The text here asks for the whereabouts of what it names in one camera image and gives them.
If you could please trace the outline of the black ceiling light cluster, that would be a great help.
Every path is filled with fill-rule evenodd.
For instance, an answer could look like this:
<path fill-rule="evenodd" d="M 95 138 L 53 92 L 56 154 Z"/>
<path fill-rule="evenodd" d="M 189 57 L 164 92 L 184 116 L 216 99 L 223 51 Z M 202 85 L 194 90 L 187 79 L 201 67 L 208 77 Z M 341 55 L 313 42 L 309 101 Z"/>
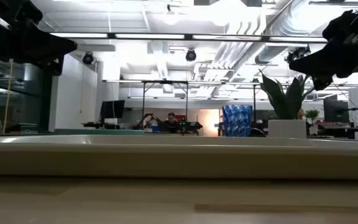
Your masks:
<path fill-rule="evenodd" d="M 307 45 L 306 47 L 297 47 L 294 50 L 290 50 L 284 60 L 286 61 L 286 63 L 291 63 L 295 60 L 309 55 L 310 53 L 311 50 L 309 45 Z"/>

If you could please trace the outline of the snake plant in white pot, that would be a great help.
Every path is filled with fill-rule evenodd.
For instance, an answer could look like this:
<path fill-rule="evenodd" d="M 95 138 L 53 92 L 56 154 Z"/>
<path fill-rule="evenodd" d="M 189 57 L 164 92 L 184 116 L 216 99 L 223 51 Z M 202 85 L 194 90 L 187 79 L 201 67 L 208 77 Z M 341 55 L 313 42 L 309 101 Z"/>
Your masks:
<path fill-rule="evenodd" d="M 260 84 L 267 96 L 278 119 L 268 121 L 268 137 L 271 138 L 296 138 L 306 139 L 306 121 L 298 119 L 298 112 L 302 102 L 308 94 L 314 91 L 314 86 L 305 90 L 305 83 L 309 75 L 294 78 L 293 81 L 283 89 L 279 81 L 273 81 L 263 74 Z"/>

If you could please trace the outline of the blue faceted cup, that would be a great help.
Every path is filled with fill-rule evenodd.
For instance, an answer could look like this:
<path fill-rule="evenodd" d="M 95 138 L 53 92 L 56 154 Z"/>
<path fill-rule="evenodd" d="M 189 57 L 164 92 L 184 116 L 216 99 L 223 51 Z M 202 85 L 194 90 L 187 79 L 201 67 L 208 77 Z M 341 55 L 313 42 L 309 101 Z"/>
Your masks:
<path fill-rule="evenodd" d="M 249 137 L 252 128 L 252 106 L 224 105 L 223 123 L 225 136 Z"/>

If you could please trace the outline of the small green potted plant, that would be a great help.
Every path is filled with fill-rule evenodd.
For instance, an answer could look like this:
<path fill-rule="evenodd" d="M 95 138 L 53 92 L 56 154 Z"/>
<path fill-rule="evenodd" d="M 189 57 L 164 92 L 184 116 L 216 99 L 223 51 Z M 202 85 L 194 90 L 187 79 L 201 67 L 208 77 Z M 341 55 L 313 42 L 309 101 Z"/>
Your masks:
<path fill-rule="evenodd" d="M 309 136 L 314 136 L 318 134 L 318 125 L 314 123 L 318 115 L 318 110 L 307 110 L 305 112 L 307 135 Z"/>

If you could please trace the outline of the black computer monitor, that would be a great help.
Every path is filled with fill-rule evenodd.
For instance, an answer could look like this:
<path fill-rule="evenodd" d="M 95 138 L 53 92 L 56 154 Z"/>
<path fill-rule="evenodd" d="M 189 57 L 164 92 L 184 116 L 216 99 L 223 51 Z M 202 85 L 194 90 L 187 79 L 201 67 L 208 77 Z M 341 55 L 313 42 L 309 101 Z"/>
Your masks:
<path fill-rule="evenodd" d="M 349 105 L 346 101 L 323 100 L 324 120 L 332 123 L 348 123 L 349 122 Z"/>
<path fill-rule="evenodd" d="M 103 101 L 99 116 L 100 123 L 104 124 L 106 119 L 122 118 L 124 112 L 124 105 L 124 100 Z"/>

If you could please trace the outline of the beige plastic tray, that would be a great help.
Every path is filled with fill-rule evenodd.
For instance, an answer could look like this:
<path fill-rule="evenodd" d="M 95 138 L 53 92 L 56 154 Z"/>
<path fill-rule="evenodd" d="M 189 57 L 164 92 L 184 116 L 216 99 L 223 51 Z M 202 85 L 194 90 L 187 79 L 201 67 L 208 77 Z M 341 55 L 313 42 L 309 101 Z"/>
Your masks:
<path fill-rule="evenodd" d="M 151 134 L 4 136 L 0 175 L 358 180 L 358 141 Z"/>

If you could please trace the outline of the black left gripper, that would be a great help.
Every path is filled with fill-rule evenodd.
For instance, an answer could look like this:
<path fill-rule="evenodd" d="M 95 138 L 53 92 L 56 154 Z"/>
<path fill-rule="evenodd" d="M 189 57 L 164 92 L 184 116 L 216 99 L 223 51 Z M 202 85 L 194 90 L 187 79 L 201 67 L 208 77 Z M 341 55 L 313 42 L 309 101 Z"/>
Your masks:
<path fill-rule="evenodd" d="M 41 19 L 42 12 L 31 0 L 0 0 L 0 60 L 14 55 L 21 35 Z M 76 42 L 41 30 L 35 30 L 34 35 L 34 60 L 43 62 L 50 75 L 60 76 L 64 55 L 77 49 Z"/>

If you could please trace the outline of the overhead LED light bar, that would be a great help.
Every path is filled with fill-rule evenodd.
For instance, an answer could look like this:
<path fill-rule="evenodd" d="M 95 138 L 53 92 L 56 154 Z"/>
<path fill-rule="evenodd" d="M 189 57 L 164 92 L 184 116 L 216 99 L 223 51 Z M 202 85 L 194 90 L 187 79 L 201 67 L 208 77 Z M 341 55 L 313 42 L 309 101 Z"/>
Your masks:
<path fill-rule="evenodd" d="M 228 35 L 228 34 L 163 34 L 163 33 L 81 33 L 51 32 L 52 35 L 67 39 L 109 39 L 109 40 L 184 40 L 207 42 L 262 42 L 289 44 L 325 44 L 318 36 L 277 36 L 277 35 Z"/>

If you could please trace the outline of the dark glass-front cabinet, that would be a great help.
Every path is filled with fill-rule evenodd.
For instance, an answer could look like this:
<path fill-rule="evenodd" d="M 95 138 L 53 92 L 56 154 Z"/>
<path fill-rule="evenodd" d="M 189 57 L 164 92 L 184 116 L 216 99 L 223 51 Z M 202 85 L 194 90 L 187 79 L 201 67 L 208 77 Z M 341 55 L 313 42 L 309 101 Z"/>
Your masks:
<path fill-rule="evenodd" d="M 30 63 L 0 61 L 0 135 L 48 129 L 52 76 Z"/>

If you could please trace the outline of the person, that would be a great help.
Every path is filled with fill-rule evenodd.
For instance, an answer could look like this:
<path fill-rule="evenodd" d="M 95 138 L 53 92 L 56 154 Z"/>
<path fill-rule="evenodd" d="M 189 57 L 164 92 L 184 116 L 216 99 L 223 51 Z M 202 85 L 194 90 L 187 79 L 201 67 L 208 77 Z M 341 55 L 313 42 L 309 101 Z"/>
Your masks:
<path fill-rule="evenodd" d="M 180 130 L 179 122 L 175 118 L 175 114 L 170 112 L 167 120 L 163 123 L 164 130 L 169 133 L 177 133 Z"/>

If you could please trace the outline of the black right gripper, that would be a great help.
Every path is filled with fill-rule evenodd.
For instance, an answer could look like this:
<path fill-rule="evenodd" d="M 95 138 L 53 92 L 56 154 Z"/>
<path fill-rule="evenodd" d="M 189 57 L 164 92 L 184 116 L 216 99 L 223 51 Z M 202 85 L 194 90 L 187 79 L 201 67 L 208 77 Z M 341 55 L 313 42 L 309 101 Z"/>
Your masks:
<path fill-rule="evenodd" d="M 316 91 L 358 72 L 358 13 L 346 11 L 323 30 L 328 43 L 319 51 L 289 63 L 290 70 L 312 75 Z"/>

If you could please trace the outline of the black metal table frame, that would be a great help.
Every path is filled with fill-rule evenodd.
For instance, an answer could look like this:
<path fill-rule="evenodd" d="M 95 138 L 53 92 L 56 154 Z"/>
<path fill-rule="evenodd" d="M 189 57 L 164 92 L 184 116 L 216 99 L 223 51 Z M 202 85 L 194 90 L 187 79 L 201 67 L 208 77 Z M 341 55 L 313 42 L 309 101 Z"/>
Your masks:
<path fill-rule="evenodd" d="M 185 121 L 188 121 L 188 92 L 189 92 L 189 82 L 188 81 L 177 81 L 177 80 L 141 80 L 140 81 L 143 84 L 143 91 L 142 91 L 142 117 L 145 115 L 145 93 L 148 91 L 146 90 L 146 84 L 151 83 L 154 85 L 155 83 L 161 84 L 161 85 L 174 85 L 177 84 L 181 87 L 181 85 L 186 85 L 186 89 L 182 88 L 183 91 L 186 94 L 186 114 L 185 114 Z"/>

